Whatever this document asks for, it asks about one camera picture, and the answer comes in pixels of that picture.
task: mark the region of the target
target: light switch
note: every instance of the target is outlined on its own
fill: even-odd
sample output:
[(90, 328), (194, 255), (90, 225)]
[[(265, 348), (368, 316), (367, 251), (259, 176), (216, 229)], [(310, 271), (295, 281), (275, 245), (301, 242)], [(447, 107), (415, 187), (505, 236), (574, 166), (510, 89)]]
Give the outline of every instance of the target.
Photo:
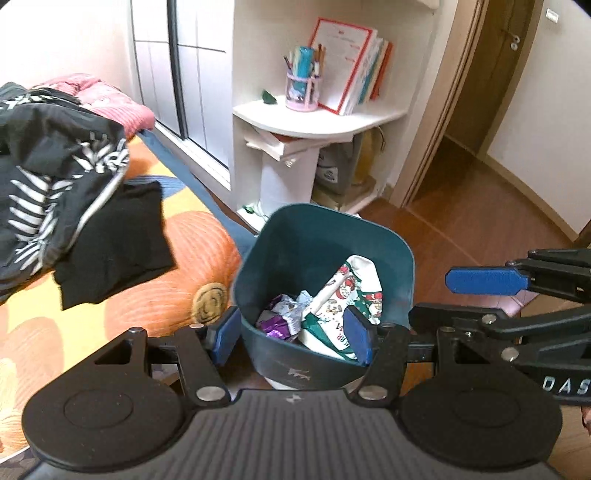
[(559, 14), (556, 13), (554, 10), (551, 10), (550, 8), (548, 10), (546, 10), (546, 18), (548, 20), (550, 20), (551, 22), (554, 23), (558, 23), (558, 18), (559, 18)]

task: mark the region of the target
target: bed sheet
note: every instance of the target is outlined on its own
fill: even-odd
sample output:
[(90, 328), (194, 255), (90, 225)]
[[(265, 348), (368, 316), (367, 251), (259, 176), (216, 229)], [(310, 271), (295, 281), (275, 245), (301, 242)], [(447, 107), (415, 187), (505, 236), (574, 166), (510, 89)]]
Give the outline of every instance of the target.
[(142, 137), (145, 142), (129, 142), (126, 181), (161, 183), (164, 232), (177, 268), (101, 304), (65, 311), (53, 273), (47, 273), (0, 306), (0, 459), (27, 445), (22, 409), (62, 372), (131, 326), (150, 336), (169, 335), (193, 321), (214, 321), (229, 303), (241, 264), (238, 245), (245, 253), (254, 237), (221, 212), (153, 134)]

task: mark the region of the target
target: pink pen holder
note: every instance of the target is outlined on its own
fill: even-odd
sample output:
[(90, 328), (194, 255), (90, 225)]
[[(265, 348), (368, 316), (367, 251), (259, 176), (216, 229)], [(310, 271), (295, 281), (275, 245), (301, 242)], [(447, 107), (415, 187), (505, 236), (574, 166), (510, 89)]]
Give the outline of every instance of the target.
[(297, 112), (313, 112), (318, 108), (321, 77), (296, 77), (287, 72), (285, 106)]

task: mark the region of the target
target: sliding door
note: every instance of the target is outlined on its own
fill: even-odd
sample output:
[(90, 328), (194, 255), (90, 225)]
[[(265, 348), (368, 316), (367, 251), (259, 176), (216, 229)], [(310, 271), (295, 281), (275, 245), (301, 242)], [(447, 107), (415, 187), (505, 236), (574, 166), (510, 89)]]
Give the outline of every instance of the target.
[(233, 0), (176, 0), (189, 138), (228, 166), (232, 152)]
[(144, 104), (228, 166), (234, 0), (132, 0), (132, 12)]
[(144, 105), (158, 121), (180, 135), (168, 42), (167, 0), (132, 0), (132, 16)]

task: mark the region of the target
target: red book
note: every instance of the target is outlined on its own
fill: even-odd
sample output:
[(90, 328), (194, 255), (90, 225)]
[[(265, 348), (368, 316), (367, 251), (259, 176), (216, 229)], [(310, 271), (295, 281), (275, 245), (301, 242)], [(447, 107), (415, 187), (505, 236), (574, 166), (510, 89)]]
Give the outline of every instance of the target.
[(372, 90), (369, 97), (370, 100), (375, 100), (379, 96), (379, 87), (382, 85), (382, 81), (384, 80), (386, 68), (388, 67), (393, 49), (394, 44), (392, 42), (388, 42), (388, 46), (386, 47), (386, 55), (384, 55), (384, 61), (382, 62), (382, 66), (379, 68), (378, 78), (375, 81), (374, 89)]

